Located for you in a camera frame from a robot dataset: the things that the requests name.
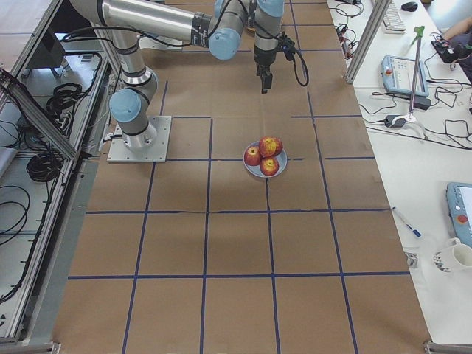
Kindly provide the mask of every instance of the person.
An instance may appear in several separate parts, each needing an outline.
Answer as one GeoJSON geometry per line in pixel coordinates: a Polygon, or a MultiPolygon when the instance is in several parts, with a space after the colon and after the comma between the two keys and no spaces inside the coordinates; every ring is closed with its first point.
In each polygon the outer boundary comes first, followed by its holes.
{"type": "MultiPolygon", "coordinates": [[[[442,34],[442,38],[447,40],[451,48],[458,45],[465,46],[472,44],[472,16],[464,18],[457,22],[442,34]]],[[[464,70],[465,75],[472,82],[472,55],[465,54],[463,59],[459,60],[459,64],[464,70]]]]}

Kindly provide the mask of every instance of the white mug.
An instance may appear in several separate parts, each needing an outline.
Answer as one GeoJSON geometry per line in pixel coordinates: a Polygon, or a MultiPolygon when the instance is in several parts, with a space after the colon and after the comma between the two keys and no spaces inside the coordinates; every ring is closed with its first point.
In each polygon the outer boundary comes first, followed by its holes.
{"type": "Polygon", "coordinates": [[[441,271],[452,272],[472,268],[472,248],[460,243],[455,237],[447,242],[448,247],[436,252],[433,261],[441,271]]]}

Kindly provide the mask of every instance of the black mouse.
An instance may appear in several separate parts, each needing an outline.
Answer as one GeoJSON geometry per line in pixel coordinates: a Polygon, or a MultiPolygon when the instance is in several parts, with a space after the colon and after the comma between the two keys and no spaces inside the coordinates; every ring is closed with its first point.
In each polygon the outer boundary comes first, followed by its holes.
{"type": "Polygon", "coordinates": [[[405,4],[401,5],[401,9],[405,11],[409,11],[412,13],[413,11],[416,11],[418,8],[418,3],[414,1],[406,2],[405,4]]]}

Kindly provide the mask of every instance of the red apple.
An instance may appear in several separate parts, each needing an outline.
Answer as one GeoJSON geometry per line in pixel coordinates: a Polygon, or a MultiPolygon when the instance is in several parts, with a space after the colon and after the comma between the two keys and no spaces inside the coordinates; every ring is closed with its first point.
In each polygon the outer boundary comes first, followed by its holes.
{"type": "Polygon", "coordinates": [[[273,176],[279,170],[279,162],[275,157],[264,157],[260,161],[259,167],[264,176],[273,176]]]}
{"type": "Polygon", "coordinates": [[[249,166],[257,166],[260,164],[262,156],[257,146],[250,146],[244,151],[244,162],[249,166]]]}
{"type": "Polygon", "coordinates": [[[259,152],[264,157],[277,156],[282,149],[282,140],[274,136],[264,136],[259,140],[259,152]]]}

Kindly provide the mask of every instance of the bowl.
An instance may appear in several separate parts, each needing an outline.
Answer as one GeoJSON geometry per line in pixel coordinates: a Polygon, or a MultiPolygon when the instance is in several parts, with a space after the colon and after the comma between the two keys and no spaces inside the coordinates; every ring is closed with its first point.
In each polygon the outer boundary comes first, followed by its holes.
{"type": "MultiPolygon", "coordinates": [[[[249,144],[248,147],[244,151],[248,150],[250,147],[253,147],[253,146],[259,146],[259,141],[249,144]]],[[[287,167],[287,153],[285,152],[285,149],[282,149],[280,154],[275,156],[275,159],[277,160],[277,162],[279,162],[279,170],[277,171],[277,173],[275,173],[272,176],[266,176],[262,173],[259,166],[249,166],[247,163],[245,163],[244,153],[243,153],[244,166],[250,173],[252,173],[256,177],[271,178],[271,177],[278,176],[280,173],[282,173],[283,170],[287,167]]]]}

